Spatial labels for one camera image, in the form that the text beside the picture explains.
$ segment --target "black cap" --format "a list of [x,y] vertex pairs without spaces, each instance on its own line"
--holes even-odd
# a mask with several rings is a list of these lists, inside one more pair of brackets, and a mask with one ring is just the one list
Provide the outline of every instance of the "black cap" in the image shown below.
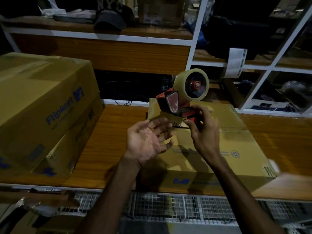
[[115,0],[98,0],[94,28],[124,30],[127,27],[134,27],[130,7]]

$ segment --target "cardboard box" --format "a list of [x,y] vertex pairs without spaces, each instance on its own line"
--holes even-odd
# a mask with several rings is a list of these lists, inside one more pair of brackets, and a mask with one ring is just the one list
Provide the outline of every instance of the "cardboard box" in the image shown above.
[[141,24],[180,27],[184,0],[138,0]]
[[67,178],[75,168],[102,111],[101,98],[96,96],[33,172]]
[[[218,119],[220,153],[246,188],[252,192],[273,180],[275,171],[235,109],[229,104],[200,103]],[[157,102],[150,99],[149,117],[155,117],[157,108]],[[141,170],[142,184],[154,188],[222,192],[212,169],[195,150],[190,130],[173,128],[173,134],[173,147],[150,160]]]
[[0,172],[33,169],[99,94],[90,61],[0,57]]

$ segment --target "shelving unit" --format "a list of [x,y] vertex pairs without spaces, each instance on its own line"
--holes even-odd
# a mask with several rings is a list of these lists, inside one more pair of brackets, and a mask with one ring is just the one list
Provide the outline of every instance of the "shelving unit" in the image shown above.
[[[172,29],[141,25],[136,28],[127,28],[121,32],[95,31],[93,26],[89,24],[58,22],[41,16],[24,16],[2,20],[1,25],[9,43],[17,52],[89,59],[93,67],[100,70],[178,74],[180,71],[189,70],[192,65],[227,66],[226,60],[215,58],[205,50],[196,50],[207,2],[208,0],[201,0],[193,35],[184,26],[179,29]],[[263,70],[263,72],[249,94],[243,98],[237,107],[239,113],[312,117],[312,102],[306,111],[300,113],[247,108],[257,90],[272,71],[312,74],[312,58],[284,56],[311,15],[312,0],[302,11],[292,31],[275,54],[257,55],[254,60],[245,62],[244,69]],[[73,41],[70,39],[74,39],[75,42],[72,46],[70,43]],[[40,41],[42,43],[38,45],[37,49],[34,49],[35,46],[30,46]],[[76,52],[73,50],[70,52],[70,48],[77,48]],[[110,48],[107,52],[111,52],[111,54],[104,53],[107,48]],[[148,106],[147,103],[141,102],[134,102],[133,105]]]

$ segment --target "white shelf frame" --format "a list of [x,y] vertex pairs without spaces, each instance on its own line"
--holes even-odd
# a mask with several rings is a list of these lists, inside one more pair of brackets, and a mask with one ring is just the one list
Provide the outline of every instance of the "white shelf frame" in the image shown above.
[[[206,6],[208,0],[201,0],[200,7],[198,10],[195,30],[192,40],[186,39],[167,39],[167,38],[155,38],[155,37],[141,37],[141,36],[129,36],[129,35],[111,35],[111,34],[96,34],[96,33],[83,33],[83,32],[73,32],[73,31],[56,31],[56,30],[44,30],[44,29],[32,29],[32,28],[16,28],[16,27],[6,27],[1,24],[2,29],[8,42],[11,44],[12,48],[16,52],[21,52],[14,39],[11,37],[11,33],[15,34],[29,34],[29,35],[44,35],[44,36],[57,36],[57,37],[68,37],[68,38],[84,38],[84,39],[100,39],[100,40],[113,40],[113,41],[123,41],[123,42],[138,42],[138,43],[151,43],[151,44],[167,44],[167,45],[180,45],[189,46],[189,56],[186,64],[185,70],[189,70],[192,65],[202,65],[202,66],[214,66],[214,67],[226,67],[227,63],[214,62],[214,61],[195,61],[193,60],[196,44],[201,29],[202,20],[205,14]],[[241,114],[263,114],[263,115],[279,115],[279,116],[290,116],[290,117],[312,117],[312,106],[307,108],[306,111],[301,113],[287,113],[287,112],[276,112],[276,111],[265,111],[265,110],[251,110],[247,109],[248,103],[251,101],[252,97],[255,95],[257,90],[263,84],[265,79],[269,76],[272,71],[282,71],[282,72],[294,72],[294,73],[305,73],[312,74],[312,70],[301,69],[301,68],[289,68],[289,67],[277,67],[276,64],[282,58],[294,38],[298,35],[306,21],[312,15],[312,0],[309,2],[308,6],[297,22],[294,24],[292,31],[286,37],[285,41],[279,47],[277,53],[274,55],[273,60],[270,65],[251,65],[244,64],[244,69],[255,69],[263,70],[257,82],[254,84],[249,94],[246,96],[244,101],[237,108],[238,113]],[[117,104],[115,100],[104,99],[107,104]],[[118,100],[118,104],[125,104],[126,101]],[[136,106],[148,106],[146,103],[133,102],[131,105]]]

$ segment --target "paper label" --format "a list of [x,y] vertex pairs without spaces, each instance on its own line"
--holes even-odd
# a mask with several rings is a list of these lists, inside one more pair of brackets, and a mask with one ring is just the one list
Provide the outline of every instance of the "paper label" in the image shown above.
[[228,65],[224,78],[238,78],[243,70],[247,49],[230,48]]

